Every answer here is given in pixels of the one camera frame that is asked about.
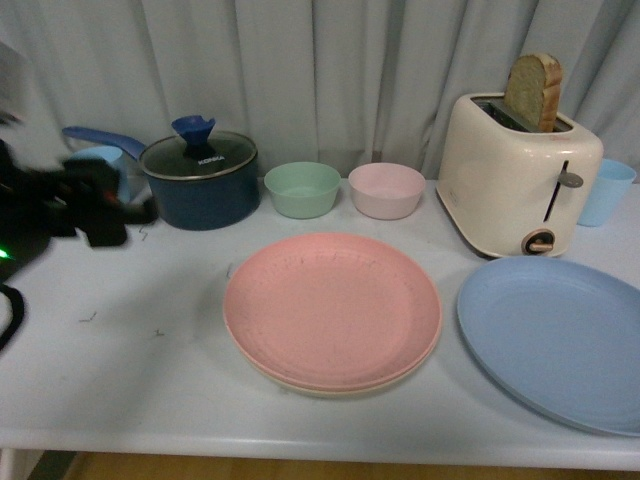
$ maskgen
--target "pot lid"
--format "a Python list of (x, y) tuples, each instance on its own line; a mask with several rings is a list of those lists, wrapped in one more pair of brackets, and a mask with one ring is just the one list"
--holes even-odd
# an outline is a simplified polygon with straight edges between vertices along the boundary
[(140, 156), (145, 173), (166, 180), (204, 180), (226, 175), (253, 160), (258, 150), (248, 137), (211, 132), (215, 120), (182, 117), (172, 123), (180, 134), (149, 145)]

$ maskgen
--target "blue cup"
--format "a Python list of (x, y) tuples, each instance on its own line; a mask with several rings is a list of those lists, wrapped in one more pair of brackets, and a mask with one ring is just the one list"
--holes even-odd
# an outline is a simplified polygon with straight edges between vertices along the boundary
[(578, 224), (585, 227), (603, 225), (635, 178), (636, 171), (630, 166), (609, 158), (603, 159)]
[(69, 160), (105, 160), (111, 168), (117, 170), (120, 175), (118, 184), (118, 200), (122, 203), (129, 203), (131, 192), (127, 176), (127, 163), (124, 152), (118, 147), (92, 147), (79, 150)]

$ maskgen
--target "green bowl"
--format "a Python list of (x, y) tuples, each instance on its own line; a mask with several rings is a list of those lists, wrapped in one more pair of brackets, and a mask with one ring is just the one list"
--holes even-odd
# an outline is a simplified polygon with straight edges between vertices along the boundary
[(278, 213), (291, 218), (314, 218), (333, 207), (340, 174), (323, 163), (293, 162), (269, 170), (264, 184)]

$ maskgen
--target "stacked plates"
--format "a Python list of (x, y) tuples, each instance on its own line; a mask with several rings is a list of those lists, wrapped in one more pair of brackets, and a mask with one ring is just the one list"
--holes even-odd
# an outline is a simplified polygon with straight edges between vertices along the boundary
[(224, 318), (237, 346), (296, 390), (345, 395), (418, 367), (440, 335), (433, 281), (413, 260), (358, 235), (317, 233), (259, 251), (229, 282)]

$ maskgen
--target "toast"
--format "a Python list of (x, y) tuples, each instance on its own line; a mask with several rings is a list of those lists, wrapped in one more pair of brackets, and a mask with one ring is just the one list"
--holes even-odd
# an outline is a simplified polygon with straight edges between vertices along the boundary
[(541, 132), (553, 132), (561, 82), (557, 59), (546, 53), (524, 55), (511, 67), (504, 103)]

